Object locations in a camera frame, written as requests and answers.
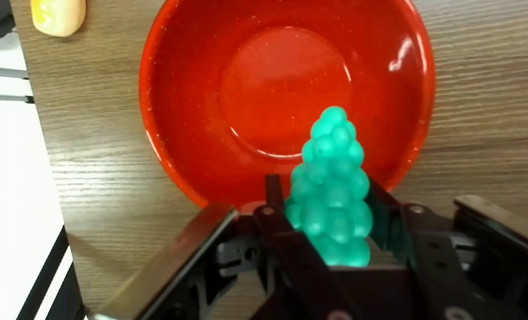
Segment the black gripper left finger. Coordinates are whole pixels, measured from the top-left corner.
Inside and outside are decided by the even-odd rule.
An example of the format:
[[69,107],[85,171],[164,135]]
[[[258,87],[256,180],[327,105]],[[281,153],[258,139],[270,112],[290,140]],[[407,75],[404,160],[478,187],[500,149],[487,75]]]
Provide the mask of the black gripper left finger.
[[267,256],[267,300],[252,320],[348,320],[348,300],[332,274],[284,215],[277,174],[265,178],[265,204],[252,219]]

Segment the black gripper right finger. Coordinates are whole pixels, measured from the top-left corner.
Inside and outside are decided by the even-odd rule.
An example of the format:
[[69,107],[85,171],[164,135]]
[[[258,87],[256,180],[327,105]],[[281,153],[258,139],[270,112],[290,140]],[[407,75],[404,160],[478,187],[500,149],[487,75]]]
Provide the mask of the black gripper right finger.
[[473,297],[452,244],[452,224],[423,204],[400,203],[372,183],[366,203],[373,212],[373,242],[412,274],[427,320],[476,320],[482,306]]

